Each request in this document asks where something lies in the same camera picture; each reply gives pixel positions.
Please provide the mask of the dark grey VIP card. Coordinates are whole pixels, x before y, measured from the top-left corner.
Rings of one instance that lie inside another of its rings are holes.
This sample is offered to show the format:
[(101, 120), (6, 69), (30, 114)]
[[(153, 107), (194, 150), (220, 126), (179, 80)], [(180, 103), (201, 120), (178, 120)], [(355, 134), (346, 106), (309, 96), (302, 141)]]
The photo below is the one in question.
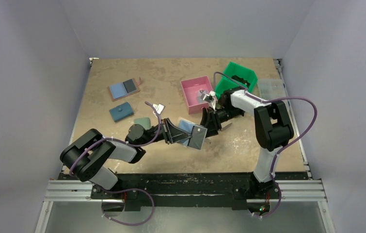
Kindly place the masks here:
[(200, 125), (194, 125), (191, 131), (191, 138), (188, 140), (187, 147), (201, 150), (207, 135), (207, 128)]

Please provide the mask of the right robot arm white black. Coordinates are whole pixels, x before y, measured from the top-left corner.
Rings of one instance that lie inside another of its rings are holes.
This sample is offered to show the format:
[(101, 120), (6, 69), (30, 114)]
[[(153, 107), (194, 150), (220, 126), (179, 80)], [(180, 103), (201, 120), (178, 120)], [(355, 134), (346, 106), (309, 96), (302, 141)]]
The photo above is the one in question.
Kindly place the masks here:
[(208, 108), (202, 110), (200, 122), (207, 129), (207, 137), (217, 135), (223, 128), (222, 123), (235, 117), (245, 113), (254, 117), (260, 151), (246, 191), (254, 197), (262, 197), (274, 185), (278, 152), (294, 136), (285, 103), (261, 99), (240, 87), (224, 91), (220, 99), (213, 91), (203, 92), (200, 98), (208, 103)]

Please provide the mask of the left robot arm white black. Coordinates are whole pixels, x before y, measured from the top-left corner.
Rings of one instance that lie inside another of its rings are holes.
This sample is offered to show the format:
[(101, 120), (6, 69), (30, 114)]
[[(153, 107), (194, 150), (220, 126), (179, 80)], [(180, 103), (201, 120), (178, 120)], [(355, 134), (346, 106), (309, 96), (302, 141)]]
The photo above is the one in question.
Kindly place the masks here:
[(168, 118), (148, 130), (140, 124), (132, 125), (124, 141), (105, 138), (98, 130), (90, 129), (63, 150), (60, 160), (69, 168), (70, 175), (99, 185), (105, 195), (114, 199), (120, 196), (122, 186), (115, 173), (104, 167), (108, 159), (135, 164), (145, 155), (144, 146), (162, 140), (172, 144), (190, 138), (190, 131), (175, 126)]

